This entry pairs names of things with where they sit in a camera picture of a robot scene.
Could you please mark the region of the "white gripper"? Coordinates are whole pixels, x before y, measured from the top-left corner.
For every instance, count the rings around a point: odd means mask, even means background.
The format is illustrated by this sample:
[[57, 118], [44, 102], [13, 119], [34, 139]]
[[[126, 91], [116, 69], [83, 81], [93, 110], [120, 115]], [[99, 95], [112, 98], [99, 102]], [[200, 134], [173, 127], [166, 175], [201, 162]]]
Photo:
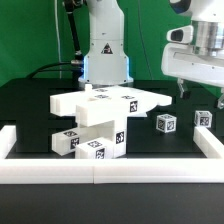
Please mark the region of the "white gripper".
[[[189, 45], [169, 43], [165, 46], [161, 69], [164, 75], [180, 78], [177, 85], [181, 99], [188, 99], [190, 91], [184, 80], [224, 87], [224, 50], [216, 57], [193, 53]], [[224, 88], [217, 101], [217, 108], [224, 109]]]

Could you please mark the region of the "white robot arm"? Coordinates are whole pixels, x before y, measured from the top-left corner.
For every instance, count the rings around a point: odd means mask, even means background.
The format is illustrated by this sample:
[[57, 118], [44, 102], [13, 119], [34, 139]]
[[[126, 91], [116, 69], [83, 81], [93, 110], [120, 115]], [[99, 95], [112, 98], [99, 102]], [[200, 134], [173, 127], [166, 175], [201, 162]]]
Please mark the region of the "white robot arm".
[[[219, 87], [217, 107], [224, 108], [224, 0], [168, 0], [173, 11], [188, 16], [188, 26], [167, 32], [162, 72], [175, 77], [180, 96], [188, 96], [187, 80]], [[95, 86], [131, 83], [129, 60], [123, 50], [124, 14], [117, 0], [63, 0], [69, 19], [74, 63], [82, 68], [79, 82]], [[90, 50], [84, 55], [73, 12], [86, 5], [90, 18]]]

